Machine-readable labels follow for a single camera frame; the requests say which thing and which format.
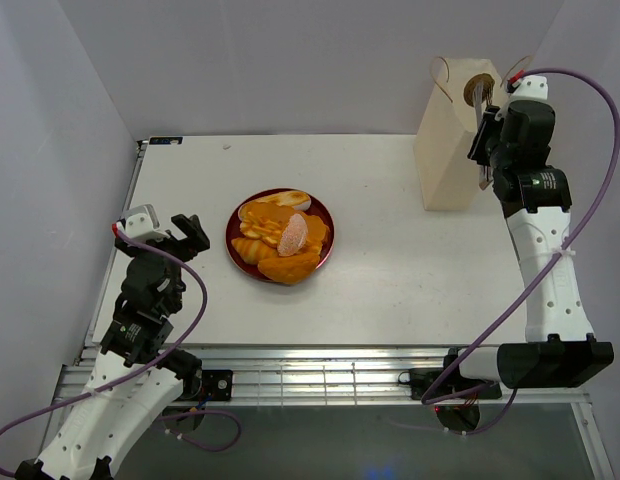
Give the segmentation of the sugar coated pink donut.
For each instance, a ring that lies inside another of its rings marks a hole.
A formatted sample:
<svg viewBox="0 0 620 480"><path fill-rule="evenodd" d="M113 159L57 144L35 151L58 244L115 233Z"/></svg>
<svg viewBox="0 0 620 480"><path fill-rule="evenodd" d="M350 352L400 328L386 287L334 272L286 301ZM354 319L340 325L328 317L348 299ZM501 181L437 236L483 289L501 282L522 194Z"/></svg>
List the sugar coated pink donut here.
<svg viewBox="0 0 620 480"><path fill-rule="evenodd" d="M301 214L294 214L284 228L277 252L281 257L290 257L297 254L305 245L308 235L308 225Z"/></svg>

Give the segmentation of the metal serving tongs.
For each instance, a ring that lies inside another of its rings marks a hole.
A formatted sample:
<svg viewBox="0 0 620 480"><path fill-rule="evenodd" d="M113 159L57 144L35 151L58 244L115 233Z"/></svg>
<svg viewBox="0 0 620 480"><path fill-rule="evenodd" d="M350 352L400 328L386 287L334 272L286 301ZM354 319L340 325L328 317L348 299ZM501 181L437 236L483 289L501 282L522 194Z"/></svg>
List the metal serving tongs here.
<svg viewBox="0 0 620 480"><path fill-rule="evenodd" d="M478 137L481 130L481 122L483 118L484 105L490 106L492 102L492 89L494 81L488 74L481 77L476 81L476 85L473 91L472 103L475 110L477 132L475 137ZM479 165L479 188L486 190L492 182L492 173L489 166Z"/></svg>

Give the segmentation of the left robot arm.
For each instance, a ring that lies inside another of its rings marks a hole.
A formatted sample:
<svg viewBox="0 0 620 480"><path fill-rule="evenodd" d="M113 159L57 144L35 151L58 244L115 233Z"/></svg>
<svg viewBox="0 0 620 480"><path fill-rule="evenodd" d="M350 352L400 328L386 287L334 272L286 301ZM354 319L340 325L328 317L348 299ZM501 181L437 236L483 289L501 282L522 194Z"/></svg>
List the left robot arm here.
<svg viewBox="0 0 620 480"><path fill-rule="evenodd" d="M182 233L160 229L148 205L113 226L115 246L130 257L110 326L77 405L53 441L23 461L18 479L110 479L136 440L166 406L195 397L202 363L163 345L171 315L183 307L183 266L209 249L197 216L171 219Z"/></svg>

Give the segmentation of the long white baguette bread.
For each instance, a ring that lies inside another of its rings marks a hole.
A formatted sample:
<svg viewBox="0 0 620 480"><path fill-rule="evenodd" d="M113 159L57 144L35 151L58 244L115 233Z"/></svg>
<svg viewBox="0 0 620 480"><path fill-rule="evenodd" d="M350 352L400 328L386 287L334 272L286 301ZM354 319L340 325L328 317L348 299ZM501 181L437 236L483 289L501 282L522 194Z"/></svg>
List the long white baguette bread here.
<svg viewBox="0 0 620 480"><path fill-rule="evenodd" d="M270 203L277 206L288 206L295 210L306 211L311 206L311 197L304 191L285 190L261 196L255 202Z"/></svg>

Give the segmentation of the brown chocolate croissant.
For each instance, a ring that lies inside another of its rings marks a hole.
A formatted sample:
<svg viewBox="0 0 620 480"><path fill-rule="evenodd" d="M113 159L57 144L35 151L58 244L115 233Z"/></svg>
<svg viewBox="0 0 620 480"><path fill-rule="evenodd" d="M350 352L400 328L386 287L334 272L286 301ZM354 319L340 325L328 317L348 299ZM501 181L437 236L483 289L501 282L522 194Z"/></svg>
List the brown chocolate croissant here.
<svg viewBox="0 0 620 480"><path fill-rule="evenodd" d="M486 105L492 104L495 80L489 73L479 73L471 77L466 83L463 91L463 98L468 106L475 106L476 90L480 89L480 101Z"/></svg>

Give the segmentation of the round orange bun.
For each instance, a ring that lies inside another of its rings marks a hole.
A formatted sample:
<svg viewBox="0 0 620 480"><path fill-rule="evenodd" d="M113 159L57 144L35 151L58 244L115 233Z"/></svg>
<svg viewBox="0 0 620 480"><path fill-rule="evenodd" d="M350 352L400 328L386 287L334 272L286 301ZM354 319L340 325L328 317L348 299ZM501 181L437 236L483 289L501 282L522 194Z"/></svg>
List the round orange bun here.
<svg viewBox="0 0 620 480"><path fill-rule="evenodd" d="M261 260L257 268L261 274L276 283L294 285L310 276L319 264L320 256L304 253L289 257Z"/></svg>

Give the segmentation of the striped orange croissant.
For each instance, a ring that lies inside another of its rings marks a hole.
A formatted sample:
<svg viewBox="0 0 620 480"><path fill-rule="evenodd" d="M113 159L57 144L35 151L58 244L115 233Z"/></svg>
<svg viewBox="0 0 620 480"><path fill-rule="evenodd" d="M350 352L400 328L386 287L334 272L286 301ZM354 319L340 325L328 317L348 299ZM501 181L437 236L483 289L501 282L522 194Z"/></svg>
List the striped orange croissant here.
<svg viewBox="0 0 620 480"><path fill-rule="evenodd" d="M258 265L262 260L278 257L277 250L261 240L240 237L232 239L231 245L241 260L248 265Z"/></svg>

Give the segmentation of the braided orange pastry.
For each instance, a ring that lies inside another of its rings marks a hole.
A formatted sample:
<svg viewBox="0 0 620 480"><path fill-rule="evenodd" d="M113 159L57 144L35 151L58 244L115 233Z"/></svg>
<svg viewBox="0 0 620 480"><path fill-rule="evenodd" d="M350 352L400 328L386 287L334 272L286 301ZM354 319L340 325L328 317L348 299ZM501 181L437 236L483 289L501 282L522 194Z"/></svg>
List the braided orange pastry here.
<svg viewBox="0 0 620 480"><path fill-rule="evenodd" d="M247 214L241 220L239 229L245 238L259 240L271 248L277 248L288 221L289 216L270 218Z"/></svg>

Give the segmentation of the cream paper bag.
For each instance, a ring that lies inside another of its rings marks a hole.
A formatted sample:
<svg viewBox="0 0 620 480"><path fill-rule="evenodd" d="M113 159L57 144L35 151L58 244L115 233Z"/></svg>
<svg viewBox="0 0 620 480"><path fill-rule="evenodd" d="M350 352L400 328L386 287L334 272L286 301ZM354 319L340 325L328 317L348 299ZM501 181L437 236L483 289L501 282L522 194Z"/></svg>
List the cream paper bag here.
<svg viewBox="0 0 620 480"><path fill-rule="evenodd" d="M477 132L474 107L463 91L468 80L489 73L495 80L492 104L505 103L505 81L493 62L483 58L432 59L429 74L433 83L413 146L424 209L464 211L479 188L479 165L467 158Z"/></svg>

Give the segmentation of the aluminium table frame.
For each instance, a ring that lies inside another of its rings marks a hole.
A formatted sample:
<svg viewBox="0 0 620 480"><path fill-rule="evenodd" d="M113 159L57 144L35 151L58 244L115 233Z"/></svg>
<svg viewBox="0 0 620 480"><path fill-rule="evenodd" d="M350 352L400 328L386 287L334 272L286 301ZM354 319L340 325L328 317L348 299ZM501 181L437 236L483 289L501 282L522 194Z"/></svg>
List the aluminium table frame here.
<svg viewBox="0 0 620 480"><path fill-rule="evenodd" d="M175 189L185 180L183 144L187 138L196 136L184 138L181 145L146 143L139 155L127 202L131 206L152 204L163 225L177 213L197 214L174 203ZM471 208L484 197L496 200L482 193ZM233 405L237 407L405 405L408 391L396 382L401 372L413 366L437 366L450 347L195 344L189 336L199 319L185 320L183 310L184 306L172 320L176 332L186 335L187 346L203 357L208 368L234 372Z"/></svg>

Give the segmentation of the dark red round plate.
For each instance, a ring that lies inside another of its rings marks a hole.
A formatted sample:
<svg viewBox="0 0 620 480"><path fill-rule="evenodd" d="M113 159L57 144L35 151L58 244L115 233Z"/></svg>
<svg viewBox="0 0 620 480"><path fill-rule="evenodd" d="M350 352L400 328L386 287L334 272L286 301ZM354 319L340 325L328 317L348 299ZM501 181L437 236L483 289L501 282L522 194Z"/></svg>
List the dark red round plate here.
<svg viewBox="0 0 620 480"><path fill-rule="evenodd" d="M239 227L240 227L241 217L243 216L245 207L249 202L255 202L255 199L261 196L265 196L265 195L269 195L269 194L273 194L273 193L285 191L285 190L294 190L294 189L275 188L271 190L265 190L258 194L252 195L235 209L235 212L230 216L227 222L227 226L226 226L226 233L225 233L226 246L227 246L228 253L232 261L235 263L235 265L247 275L253 278L256 278L258 280L262 280L262 281L266 281L270 283L276 283L276 282L273 282L272 280L268 279L263 274L261 274L257 268L257 265L248 265L244 263L239 257L239 255L236 253L234 248L232 247L231 240L235 238L244 237L241 234ZM325 261L327 260L327 258L329 257L331 253L333 243L334 243L335 227L334 227L334 221L327 207L314 196L310 195L310 197L312 201L311 206L306 211L302 211L302 212L306 213L307 215L318 216L330 229L330 233L329 233L326 244L323 246L322 251L319 254L317 254L320 256L319 264L316 267L316 270L317 270L319 267L321 267L325 263Z"/></svg>

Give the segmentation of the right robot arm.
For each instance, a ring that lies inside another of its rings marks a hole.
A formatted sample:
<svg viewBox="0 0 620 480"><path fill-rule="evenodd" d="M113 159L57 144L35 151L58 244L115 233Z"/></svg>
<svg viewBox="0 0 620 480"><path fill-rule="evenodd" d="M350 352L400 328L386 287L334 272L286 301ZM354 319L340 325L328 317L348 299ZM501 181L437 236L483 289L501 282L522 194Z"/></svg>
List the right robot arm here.
<svg viewBox="0 0 620 480"><path fill-rule="evenodd" d="M587 340L592 327L564 247L557 208L504 218L484 197L465 213L426 211L407 135L187 138L175 205L197 213L212 246L196 261L185 320L195 344L471 346L446 367L464 397L497 375L496 354L550 336ZM237 208L274 187L325 205L328 260L297 286L249 278L229 256Z"/></svg>

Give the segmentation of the flat orange bread slice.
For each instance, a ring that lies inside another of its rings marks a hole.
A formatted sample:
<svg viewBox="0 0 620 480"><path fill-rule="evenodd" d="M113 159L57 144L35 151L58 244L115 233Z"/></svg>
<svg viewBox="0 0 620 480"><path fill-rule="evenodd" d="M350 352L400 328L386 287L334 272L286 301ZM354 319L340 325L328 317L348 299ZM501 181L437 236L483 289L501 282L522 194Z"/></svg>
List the flat orange bread slice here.
<svg viewBox="0 0 620 480"><path fill-rule="evenodd" d="M316 215L307 215L306 213L295 210L288 206L277 206L270 203L261 202L249 202L241 217L241 220L247 215L252 214L254 216L267 216L270 218L283 218L294 214L301 214L308 225L308 235L304 247L301 249L302 253L314 252L319 254L323 246L326 244L330 229L329 227Z"/></svg>

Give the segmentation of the black label sticker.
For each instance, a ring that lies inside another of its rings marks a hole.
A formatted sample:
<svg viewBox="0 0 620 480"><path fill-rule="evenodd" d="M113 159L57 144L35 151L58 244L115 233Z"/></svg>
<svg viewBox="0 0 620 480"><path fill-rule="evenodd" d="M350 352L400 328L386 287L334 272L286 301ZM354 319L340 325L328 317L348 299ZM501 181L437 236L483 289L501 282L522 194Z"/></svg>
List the black label sticker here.
<svg viewBox="0 0 620 480"><path fill-rule="evenodd" d="M182 136L155 136L148 140L149 145L181 145Z"/></svg>

